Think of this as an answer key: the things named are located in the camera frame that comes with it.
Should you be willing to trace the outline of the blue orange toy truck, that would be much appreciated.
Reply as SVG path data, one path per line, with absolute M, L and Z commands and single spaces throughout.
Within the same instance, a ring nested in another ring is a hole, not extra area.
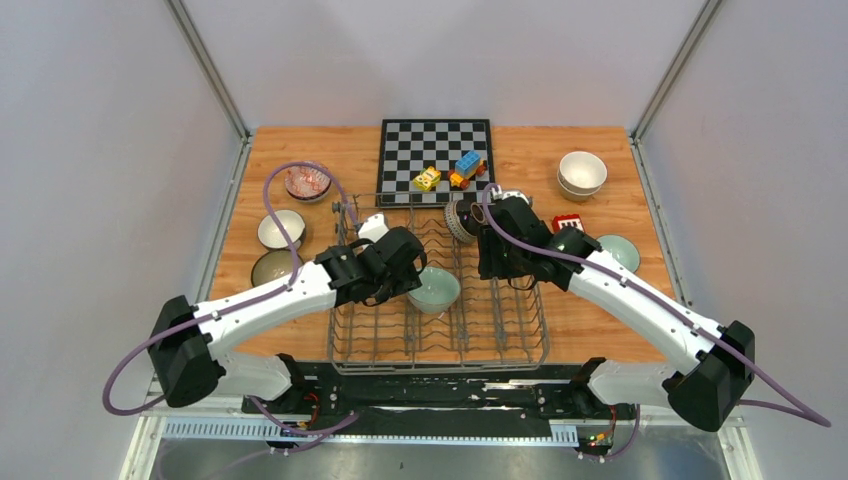
M 466 190 L 471 181 L 487 171 L 487 166 L 482 156 L 474 151 L 465 153 L 454 165 L 454 169 L 449 171 L 448 180 L 450 186 Z

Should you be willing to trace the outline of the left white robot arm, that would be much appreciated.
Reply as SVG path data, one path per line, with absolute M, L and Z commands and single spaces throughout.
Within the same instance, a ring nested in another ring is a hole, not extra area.
M 147 351 L 166 404 L 195 404 L 216 391 L 269 400 L 298 411 L 306 386 L 278 355 L 258 357 L 236 347 L 273 327 L 349 303 L 380 305 L 421 285 L 427 263 L 421 241 L 405 227 L 377 240 L 336 245 L 297 273 L 230 297 L 192 305 L 185 296 L 164 303 Z

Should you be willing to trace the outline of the beige floral bowl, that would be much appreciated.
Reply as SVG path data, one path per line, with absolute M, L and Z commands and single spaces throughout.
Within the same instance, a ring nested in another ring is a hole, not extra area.
M 571 190 L 569 186 L 560 177 L 557 178 L 557 182 L 559 185 L 560 194 L 565 199 L 576 203 L 583 203 L 588 201 L 593 195 L 597 194 L 601 190 L 601 188 L 598 187 L 588 192 L 575 192 Z

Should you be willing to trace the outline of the yellow toy car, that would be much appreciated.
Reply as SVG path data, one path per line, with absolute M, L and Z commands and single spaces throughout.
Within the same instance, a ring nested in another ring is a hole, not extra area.
M 434 190 L 440 182 L 441 172 L 433 166 L 422 170 L 412 181 L 413 186 L 423 192 Z

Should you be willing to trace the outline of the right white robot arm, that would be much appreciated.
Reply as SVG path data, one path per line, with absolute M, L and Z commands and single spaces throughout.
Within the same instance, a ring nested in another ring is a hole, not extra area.
M 490 194 L 482 209 L 482 278 L 555 285 L 602 308 L 665 358 L 645 368 L 590 361 L 570 392 L 577 413 L 592 418 L 610 404 L 646 404 L 670 408 L 703 431 L 722 427 L 754 379 L 755 334 L 747 325 L 723 326 L 678 304 L 578 228 L 552 232 L 520 194 Z

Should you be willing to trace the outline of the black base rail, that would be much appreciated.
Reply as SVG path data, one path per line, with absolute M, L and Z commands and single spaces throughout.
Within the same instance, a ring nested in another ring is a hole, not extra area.
M 329 428 L 353 412 L 345 435 L 386 440 L 555 440 L 588 443 L 586 434 L 565 438 L 557 425 L 587 421 L 601 431 L 630 421 L 632 405 L 605 406 L 572 385 L 574 365 L 543 365 L 531 371 L 343 375 L 329 363 L 302 362 L 282 397 L 254 404 L 245 414 L 270 412 L 282 421 L 303 418 Z

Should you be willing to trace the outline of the black patterned bowl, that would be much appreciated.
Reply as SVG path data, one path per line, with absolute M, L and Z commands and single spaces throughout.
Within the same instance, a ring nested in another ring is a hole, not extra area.
M 475 243 L 480 228 L 487 224 L 481 204 L 471 200 L 450 201 L 443 216 L 451 235 L 464 244 Z

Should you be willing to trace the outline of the black white checkerboard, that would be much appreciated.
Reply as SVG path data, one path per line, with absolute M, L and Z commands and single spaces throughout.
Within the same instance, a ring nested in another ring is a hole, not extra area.
M 448 180 L 449 171 L 469 152 L 486 170 L 474 174 L 465 189 Z M 441 172 L 440 182 L 425 191 L 413 184 L 428 168 Z M 383 209 L 435 208 L 452 200 L 478 201 L 495 181 L 491 122 L 488 119 L 385 119 L 381 125 L 375 205 Z

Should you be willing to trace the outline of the blue zigzag bowl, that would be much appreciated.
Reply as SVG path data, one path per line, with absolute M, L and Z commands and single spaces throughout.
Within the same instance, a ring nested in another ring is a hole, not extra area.
M 285 172 L 284 185 L 286 191 L 295 195 L 312 196 L 329 190 L 332 182 L 324 172 L 312 166 L 293 166 Z

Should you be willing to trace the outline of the dark teal glazed bowl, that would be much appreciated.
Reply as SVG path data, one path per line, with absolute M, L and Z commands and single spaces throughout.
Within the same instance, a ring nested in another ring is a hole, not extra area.
M 286 249 L 271 250 L 262 255 L 253 265 L 250 275 L 252 287 L 258 287 L 289 275 L 303 260 Z

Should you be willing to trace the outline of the light blue striped bowl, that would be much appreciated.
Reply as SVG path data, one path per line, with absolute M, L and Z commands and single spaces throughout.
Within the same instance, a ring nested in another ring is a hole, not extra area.
M 597 238 L 600 246 L 608 251 L 625 269 L 637 272 L 641 265 L 641 255 L 637 247 L 627 238 L 608 234 Z

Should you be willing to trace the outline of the mint green bowl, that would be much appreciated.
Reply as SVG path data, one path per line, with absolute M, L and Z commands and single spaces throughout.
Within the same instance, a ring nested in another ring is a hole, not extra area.
M 440 314 L 448 310 L 459 298 L 461 284 L 449 271 L 438 267 L 425 267 L 419 274 L 421 286 L 409 291 L 412 305 L 425 314 Z

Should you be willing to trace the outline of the teal white dotted bowl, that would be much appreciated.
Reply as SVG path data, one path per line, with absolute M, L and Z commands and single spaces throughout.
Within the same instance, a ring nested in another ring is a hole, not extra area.
M 296 211 L 281 209 L 266 215 L 257 228 L 259 242 L 269 250 L 299 249 L 306 233 L 306 222 Z

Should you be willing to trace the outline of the red toy block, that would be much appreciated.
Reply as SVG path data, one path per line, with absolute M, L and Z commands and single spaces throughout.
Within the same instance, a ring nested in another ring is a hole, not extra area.
M 557 233 L 565 228 L 574 228 L 584 232 L 584 224 L 579 214 L 566 214 L 555 216 L 552 221 L 552 230 Z

